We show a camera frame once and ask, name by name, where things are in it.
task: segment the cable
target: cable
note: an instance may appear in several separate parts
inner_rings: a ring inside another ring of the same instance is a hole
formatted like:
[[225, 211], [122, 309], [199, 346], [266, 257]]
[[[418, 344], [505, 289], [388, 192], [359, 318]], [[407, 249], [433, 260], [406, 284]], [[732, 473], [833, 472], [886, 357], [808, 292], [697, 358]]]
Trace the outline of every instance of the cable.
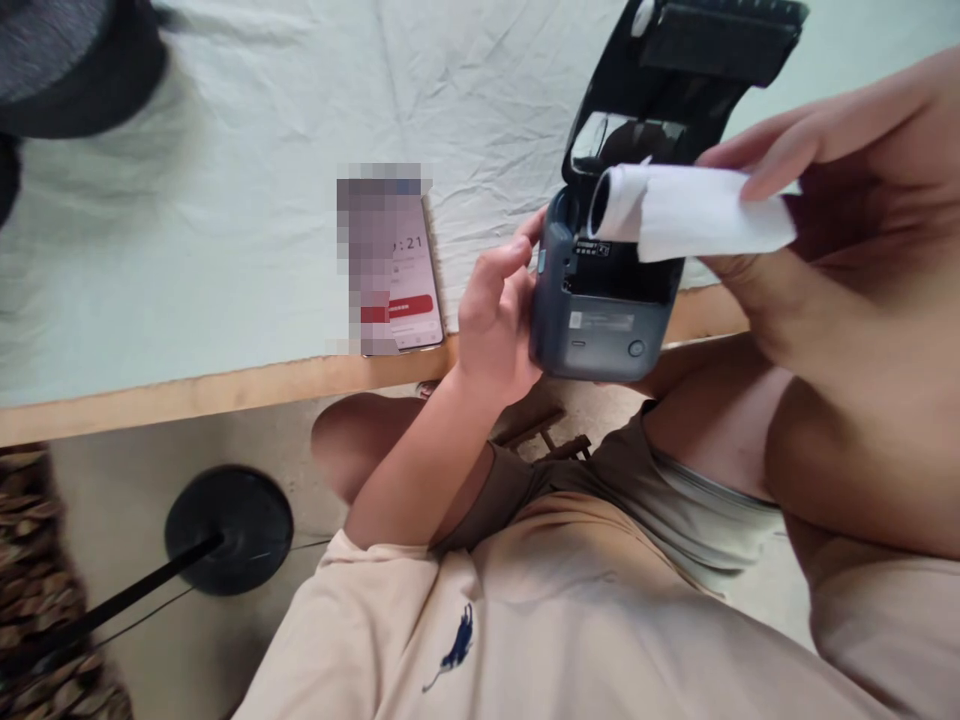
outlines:
[[317, 547], [317, 545], [326, 545], [328, 542], [333, 540], [332, 537], [329, 537], [325, 540], [317, 540], [315, 543], [307, 543], [306, 545], [297, 545], [295, 548], [290, 548], [290, 552], [296, 552], [297, 550], [306, 550], [308, 547]]
[[93, 649], [94, 649], [95, 651], [96, 651], [96, 650], [99, 650], [99, 649], [102, 648], [104, 645], [106, 645], [107, 643], [113, 642], [114, 640], [116, 640], [118, 637], [120, 637], [120, 636], [123, 635], [124, 633], [130, 632], [130, 631], [133, 630], [137, 625], [139, 625], [140, 623], [146, 622], [147, 620], [149, 620], [150, 618], [152, 618], [154, 615], [156, 615], [158, 612], [160, 612], [161, 610], [163, 610], [167, 605], [170, 605], [170, 604], [172, 604], [172, 603], [175, 603], [177, 600], [179, 600], [180, 598], [182, 598], [184, 595], [186, 595], [188, 592], [191, 592], [192, 590], [193, 590], [192, 587], [188, 587], [186, 590], [184, 590], [184, 591], [183, 591], [182, 593], [180, 593], [179, 595], [174, 595], [172, 598], [170, 598], [170, 599], [167, 600], [165, 603], [163, 603], [163, 605], [161, 605], [160, 607], [156, 608], [155, 610], [152, 610], [151, 612], [148, 612], [146, 615], [144, 615], [142, 618], [140, 618], [139, 620], [137, 620], [137, 621], [136, 621], [135, 623], [133, 623], [132, 625], [127, 625], [127, 627], [125, 627], [123, 630], [121, 630], [121, 631], [119, 631], [119, 632], [117, 632], [117, 633], [114, 633], [113, 635], [111, 635], [110, 637], [108, 637], [106, 640], [101, 640], [100, 642], [98, 642], [96, 645], [93, 646]]
[[[317, 546], [319, 546], [319, 545], [326, 545], [326, 544], [329, 543], [331, 540], [333, 540], [333, 538], [332, 538], [332, 537], [328, 537], [328, 538], [325, 538], [325, 539], [323, 539], [323, 540], [317, 540], [316, 542], [307, 543], [306, 545], [297, 545], [297, 547], [295, 547], [295, 548], [290, 548], [290, 552], [296, 552], [297, 550], [306, 550], [307, 548], [317, 547]], [[165, 607], [167, 607], [168, 605], [172, 605], [173, 603], [175, 603], [177, 600], [179, 600], [180, 598], [182, 598], [182, 597], [183, 597], [184, 595], [186, 595], [187, 593], [191, 592], [193, 589], [194, 589], [194, 588], [192, 588], [192, 587], [188, 587], [186, 590], [184, 590], [184, 591], [183, 591], [182, 593], [180, 593], [179, 595], [174, 595], [172, 598], [170, 598], [169, 600], [167, 600], [165, 603], [163, 603], [162, 605], [160, 605], [160, 606], [157, 607], [156, 609], [151, 610], [150, 612], [148, 612], [146, 615], [144, 615], [142, 618], [140, 618], [140, 619], [137, 620], [136, 622], [134, 622], [134, 623], [132, 623], [132, 624], [130, 624], [130, 625], [127, 625], [127, 627], [125, 627], [123, 630], [120, 630], [120, 631], [114, 633], [113, 635], [111, 635], [110, 637], [108, 637], [106, 640], [101, 640], [99, 643], [97, 643], [96, 645], [94, 645], [93, 649], [96, 651], [96, 650], [99, 650], [100, 648], [102, 648], [104, 645], [107, 645], [108, 643], [112, 643], [114, 640], [116, 640], [116, 639], [117, 639], [118, 637], [120, 637], [121, 635], [124, 635], [124, 634], [130, 632], [131, 630], [133, 630], [135, 627], [137, 627], [137, 625], [139, 625], [139, 624], [141, 624], [141, 623], [145, 623], [147, 620], [149, 620], [150, 618], [152, 618], [154, 615], [156, 615], [158, 612], [160, 612], [161, 610], [163, 610], [163, 609], [164, 609]]]

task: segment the floor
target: floor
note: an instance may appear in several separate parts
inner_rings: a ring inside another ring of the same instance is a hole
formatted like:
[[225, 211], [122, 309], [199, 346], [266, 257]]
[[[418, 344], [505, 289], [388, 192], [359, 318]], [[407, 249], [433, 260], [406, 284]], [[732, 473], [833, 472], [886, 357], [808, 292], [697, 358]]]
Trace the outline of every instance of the floor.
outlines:
[[[383, 394], [412, 394], [408, 386]], [[547, 381], [521, 412], [551, 398], [568, 417], [552, 431], [563, 442], [577, 434], [598, 443], [639, 407], [639, 396], [619, 387]], [[224, 463], [250, 465], [275, 478], [293, 508], [293, 546], [328, 537], [345, 507], [311, 466], [307, 438], [325, 398], [227, 415], [120, 430], [52, 443], [55, 472], [67, 505], [66, 535], [91, 604], [166, 561], [163, 523], [180, 490], [200, 471]], [[522, 452], [546, 452], [540, 440]], [[185, 595], [113, 641], [138, 720], [177, 717], [219, 720], [241, 699], [293, 592], [314, 570], [323, 547], [292, 552], [264, 586], [235, 598]], [[186, 588], [179, 578], [116, 618], [108, 637]], [[785, 538], [738, 581], [733, 604], [811, 647], [806, 585]]]

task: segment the paper roll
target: paper roll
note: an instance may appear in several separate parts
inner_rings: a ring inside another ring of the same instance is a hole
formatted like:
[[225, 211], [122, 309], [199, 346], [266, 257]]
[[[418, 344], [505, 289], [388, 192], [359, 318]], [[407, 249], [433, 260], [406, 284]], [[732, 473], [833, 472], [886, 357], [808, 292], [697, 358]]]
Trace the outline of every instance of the paper roll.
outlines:
[[587, 235], [637, 243], [640, 262], [767, 253], [796, 228], [783, 198], [744, 202], [747, 175], [679, 165], [617, 165], [597, 183]]

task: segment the shirt logo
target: shirt logo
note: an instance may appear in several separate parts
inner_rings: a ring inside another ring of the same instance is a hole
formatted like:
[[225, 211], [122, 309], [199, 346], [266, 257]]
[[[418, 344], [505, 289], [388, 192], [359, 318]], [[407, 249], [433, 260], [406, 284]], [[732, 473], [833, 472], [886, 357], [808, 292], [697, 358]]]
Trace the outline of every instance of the shirt logo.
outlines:
[[467, 606], [463, 609], [463, 615], [460, 616], [460, 627], [457, 628], [457, 637], [453, 641], [453, 649], [440, 661], [440, 669], [437, 670], [436, 676], [434, 676], [429, 685], [423, 686], [421, 692], [427, 692], [427, 690], [434, 686], [434, 683], [437, 682], [437, 679], [441, 675], [463, 664], [463, 661], [467, 658], [467, 653], [470, 652], [470, 648], [473, 646], [473, 643], [470, 642], [472, 638], [473, 604], [467, 603]]

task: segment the black label printer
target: black label printer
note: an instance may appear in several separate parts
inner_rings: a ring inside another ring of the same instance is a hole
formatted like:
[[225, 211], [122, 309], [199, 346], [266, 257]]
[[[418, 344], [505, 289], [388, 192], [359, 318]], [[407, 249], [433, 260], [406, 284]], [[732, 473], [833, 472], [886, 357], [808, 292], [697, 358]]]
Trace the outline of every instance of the black label printer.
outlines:
[[541, 238], [530, 349], [548, 375], [632, 382], [653, 369], [684, 261], [643, 264], [634, 244], [587, 239], [600, 176], [648, 157], [693, 164], [743, 94], [777, 77], [806, 16], [783, 0], [627, 3], [571, 128], [566, 186]]

